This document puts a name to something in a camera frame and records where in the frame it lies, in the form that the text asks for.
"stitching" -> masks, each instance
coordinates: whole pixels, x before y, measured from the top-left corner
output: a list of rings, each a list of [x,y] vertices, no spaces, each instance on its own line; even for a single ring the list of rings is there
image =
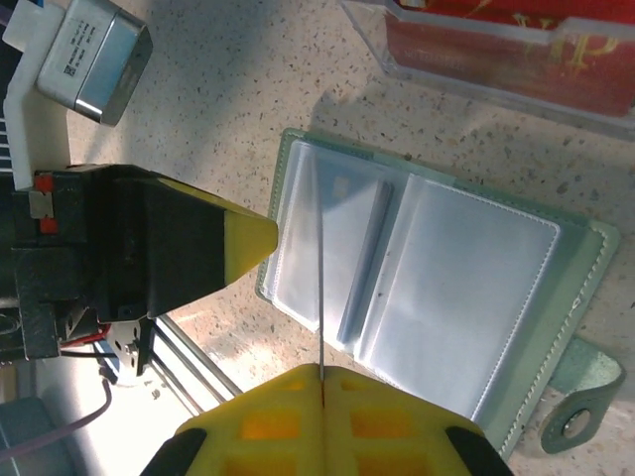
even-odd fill
[[[274,220],[276,223],[278,222],[277,215],[278,215],[278,210],[280,208],[280,189],[282,187],[282,183],[284,182],[284,177],[282,177],[281,179],[281,174],[283,172],[283,169],[284,169],[284,173],[286,173],[287,162],[288,162],[288,161],[283,161],[282,156],[284,151],[289,150],[289,143],[292,140],[296,140],[296,139],[301,139],[300,134],[296,132],[289,132],[288,134],[283,134],[283,140],[282,140],[282,143],[280,144],[280,149],[278,151],[278,159],[276,161],[276,168],[274,170],[274,180],[273,180],[274,184],[271,189],[271,197],[269,198],[270,207],[269,207],[269,214],[268,214],[268,218]],[[270,257],[267,258],[267,260],[263,262],[263,264],[258,269],[258,277],[257,277],[258,288],[262,288],[262,286],[265,283],[265,275],[267,274],[267,268],[269,268],[270,261],[271,261],[271,258]],[[276,283],[278,282],[278,275],[279,275],[278,267],[276,268],[277,268],[276,274],[274,275],[274,288],[277,286]]]
[[[561,326],[560,330],[558,331],[558,334],[556,335],[556,339],[554,340],[554,343],[552,344],[551,348],[549,349],[549,352],[545,356],[545,360],[543,360],[543,363],[541,364],[540,370],[538,371],[538,374],[534,378],[534,381],[532,382],[532,385],[530,386],[529,391],[527,392],[527,395],[525,396],[525,400],[523,401],[523,404],[521,405],[520,409],[516,413],[516,418],[514,419],[514,422],[512,423],[512,425],[509,428],[509,431],[507,432],[507,436],[505,437],[505,440],[503,441],[503,444],[502,444],[502,446],[501,446],[501,448],[499,450],[499,453],[504,452],[505,449],[507,448],[507,445],[509,444],[509,441],[511,440],[512,434],[514,433],[514,431],[518,427],[518,423],[519,423],[520,418],[521,418],[521,413],[523,412],[525,407],[527,405],[529,405],[529,401],[531,400],[532,396],[536,392],[538,384],[539,384],[540,380],[542,379],[543,374],[547,370],[547,364],[549,363],[549,361],[553,357],[554,353],[556,352],[560,342],[563,340],[563,338],[565,336],[565,331],[567,330],[567,328],[571,324],[573,312],[582,303],[582,298],[584,297],[584,291],[585,291],[586,287],[588,286],[588,284],[590,283],[590,281],[593,279],[593,277],[595,275],[595,272],[597,270],[597,267],[600,264],[601,259],[602,259],[602,257],[604,256],[604,254],[606,252],[605,250],[606,250],[606,246],[607,246],[607,243],[608,243],[608,235],[603,230],[597,229],[597,228],[593,227],[592,225],[591,225],[591,230],[594,231],[595,233],[599,233],[600,235],[602,235],[602,246],[601,246],[601,248],[599,250],[597,258],[595,259],[595,262],[593,263],[593,265],[591,266],[590,271],[586,275],[586,279],[584,280],[584,283],[582,283],[582,287],[580,288],[579,292],[577,293],[577,296],[573,300],[573,304],[571,305],[571,310],[567,314],[567,317],[565,318],[565,320],[563,322],[563,325]]]
[[[286,177],[283,177],[282,180],[279,180],[281,182],[286,181]],[[280,193],[280,186],[276,187],[276,193]],[[299,187],[295,184],[295,186],[292,188],[291,190],[291,197],[289,202],[293,203],[295,201],[295,198],[298,196],[298,193],[300,193]],[[276,206],[276,222],[278,221],[278,210],[279,210],[279,206]],[[293,213],[293,207],[291,209],[288,210],[288,213]],[[278,250],[283,251],[287,245],[287,243],[289,242],[289,233],[288,233],[288,228],[289,228],[289,224],[288,223],[284,223],[284,228],[282,230],[282,239],[280,240],[280,246],[278,247]],[[276,294],[276,292],[278,291],[278,285],[280,282],[280,273],[281,273],[281,269],[283,266],[283,260],[281,259],[282,257],[280,256],[280,253],[278,254],[278,263],[276,264],[276,272],[274,273],[274,282],[273,282],[273,289],[272,289],[272,296],[274,296]]]
[[[545,271],[545,266],[547,265],[547,261],[549,260],[549,258],[552,256],[552,253],[554,251],[554,245],[556,244],[556,240],[559,236],[559,231],[560,228],[558,227],[558,225],[555,225],[553,223],[549,223],[548,221],[539,218],[537,216],[531,215],[527,212],[521,211],[521,210],[517,210],[514,208],[509,208],[508,206],[503,206],[500,203],[496,202],[496,201],[491,201],[493,200],[492,197],[488,197],[488,198],[484,198],[482,196],[479,195],[475,195],[473,193],[468,193],[464,190],[458,189],[458,188],[453,188],[447,185],[444,185],[442,183],[437,183],[435,182],[435,184],[440,185],[442,188],[445,188],[449,191],[455,192],[455,193],[459,193],[462,194],[464,196],[467,196],[468,198],[480,201],[482,203],[485,203],[489,206],[493,206],[495,208],[499,208],[507,213],[511,213],[511,214],[515,214],[518,215],[522,218],[525,219],[529,219],[532,221],[535,221],[537,223],[540,223],[542,225],[548,226],[549,228],[551,228],[553,230],[553,236],[551,239],[551,242],[549,243],[549,247],[547,249],[547,253],[545,253],[545,256],[543,258],[542,263],[540,264],[540,268],[538,269],[538,272],[536,273],[536,276],[534,277],[534,281],[532,282],[529,291],[527,292],[527,295],[525,296],[525,300],[523,301],[523,304],[521,306],[520,311],[518,312],[518,315],[516,316],[516,319],[514,320],[514,325],[512,326],[512,330],[509,332],[509,335],[507,336],[507,339],[505,340],[505,344],[503,345],[503,350],[501,351],[501,353],[498,356],[498,359],[496,359],[496,364],[494,364],[494,368],[492,369],[491,373],[489,374],[489,378],[487,379],[487,382],[485,383],[485,386],[483,387],[483,391],[480,394],[480,397],[478,399],[478,402],[476,403],[476,408],[478,409],[480,407],[480,405],[482,404],[484,398],[485,398],[485,394],[487,392],[487,389],[489,388],[490,384],[492,383],[492,381],[494,380],[494,376],[496,375],[496,372],[498,371],[499,367],[500,367],[500,363],[503,360],[503,357],[505,355],[505,352],[507,351],[507,348],[509,346],[509,343],[511,342],[514,334],[516,333],[516,330],[518,330],[518,325],[520,324],[520,321],[523,317],[523,315],[525,314],[525,310],[527,309],[527,304],[529,303],[529,300],[532,296],[532,294],[534,293],[534,290],[536,289],[536,284],[538,283],[540,277],[543,275],[543,272]]]
[[[486,196],[486,197],[488,197],[490,199],[494,199],[494,200],[497,199],[497,198],[493,197],[490,193],[483,193],[482,196]],[[565,223],[567,225],[571,225],[571,226],[575,226],[576,228],[583,229],[583,227],[580,226],[578,223],[575,223],[575,222],[573,222],[573,221],[571,221],[569,219],[566,219],[566,218],[557,217],[553,213],[542,211],[542,210],[539,210],[539,209],[537,209],[535,207],[527,207],[527,206],[519,205],[519,204],[514,203],[513,201],[511,201],[509,199],[505,199],[505,198],[498,199],[498,201],[501,202],[501,203],[506,203],[506,204],[508,204],[510,206],[522,206],[523,209],[525,209],[526,211],[538,213],[538,214],[540,214],[542,216],[545,216],[547,218],[558,220],[561,223]],[[597,258],[595,259],[595,262],[593,263],[593,265],[591,266],[590,271],[586,275],[586,279],[582,283],[582,286],[581,286],[579,292],[577,293],[577,296],[575,297],[575,299],[573,300],[573,303],[571,304],[571,309],[570,309],[569,313],[567,314],[567,317],[563,321],[563,325],[561,325],[561,328],[559,329],[558,334],[556,334],[556,338],[554,339],[554,342],[552,343],[552,346],[550,347],[549,352],[545,356],[545,359],[543,360],[543,363],[541,364],[540,369],[538,370],[538,373],[536,374],[536,377],[534,378],[531,386],[529,387],[527,395],[525,396],[525,399],[523,400],[523,403],[520,406],[520,409],[518,409],[518,412],[516,413],[516,417],[514,418],[514,421],[512,422],[512,425],[509,427],[509,430],[507,431],[507,436],[503,440],[503,444],[501,445],[500,449],[498,450],[499,454],[502,454],[507,449],[507,445],[509,444],[509,441],[511,440],[512,435],[516,431],[516,428],[518,428],[518,423],[520,422],[520,418],[522,416],[522,413],[523,413],[525,407],[527,405],[529,405],[529,401],[532,399],[534,393],[536,392],[536,389],[538,388],[538,384],[540,383],[540,381],[543,378],[543,375],[547,371],[547,364],[549,364],[549,361],[552,359],[552,357],[554,356],[554,353],[556,352],[558,346],[560,345],[561,341],[563,340],[563,338],[565,336],[565,331],[571,325],[573,312],[581,304],[582,298],[584,297],[585,288],[588,286],[590,281],[593,279],[593,276],[595,275],[595,272],[597,270],[597,266],[600,264],[602,257],[606,253],[606,247],[608,246],[608,240],[609,240],[608,235],[603,230],[601,230],[599,228],[596,228],[593,225],[590,226],[590,229],[591,229],[591,231],[594,231],[595,233],[599,233],[602,236],[602,246],[599,249],[599,252],[597,254]]]

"label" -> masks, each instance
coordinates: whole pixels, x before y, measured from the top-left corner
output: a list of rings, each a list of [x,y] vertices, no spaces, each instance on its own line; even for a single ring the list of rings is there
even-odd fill
[[[90,66],[99,48],[98,37],[96,25],[86,20],[71,20],[61,48],[60,69],[63,74],[75,77]]]

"card holder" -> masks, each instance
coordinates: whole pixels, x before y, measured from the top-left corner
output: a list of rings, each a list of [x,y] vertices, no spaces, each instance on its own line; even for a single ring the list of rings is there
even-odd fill
[[[257,293],[509,454],[619,242],[605,223],[287,130]]]

